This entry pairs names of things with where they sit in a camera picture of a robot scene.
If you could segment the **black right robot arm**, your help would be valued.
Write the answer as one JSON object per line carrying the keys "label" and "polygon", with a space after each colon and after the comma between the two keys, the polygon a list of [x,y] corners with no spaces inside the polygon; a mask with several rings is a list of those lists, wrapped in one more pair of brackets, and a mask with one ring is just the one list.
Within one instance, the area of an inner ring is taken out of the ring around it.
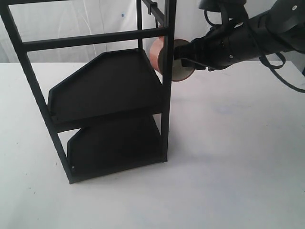
{"label": "black right robot arm", "polygon": [[278,0],[270,10],[249,18],[244,0],[202,0],[199,9],[219,12],[222,23],[173,57],[183,66],[222,70],[235,63],[277,52],[305,51],[305,2]]}

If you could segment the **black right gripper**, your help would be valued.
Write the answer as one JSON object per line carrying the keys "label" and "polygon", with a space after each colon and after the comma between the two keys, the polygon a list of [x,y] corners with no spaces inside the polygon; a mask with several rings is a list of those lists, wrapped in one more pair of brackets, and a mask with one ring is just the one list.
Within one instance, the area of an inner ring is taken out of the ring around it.
{"label": "black right gripper", "polygon": [[255,41],[246,25],[233,28],[228,33],[216,36],[215,31],[208,32],[201,38],[191,42],[196,55],[194,62],[186,60],[191,55],[190,45],[187,42],[177,43],[174,48],[174,59],[181,59],[183,67],[195,70],[222,70],[232,64],[248,61],[261,56]]}

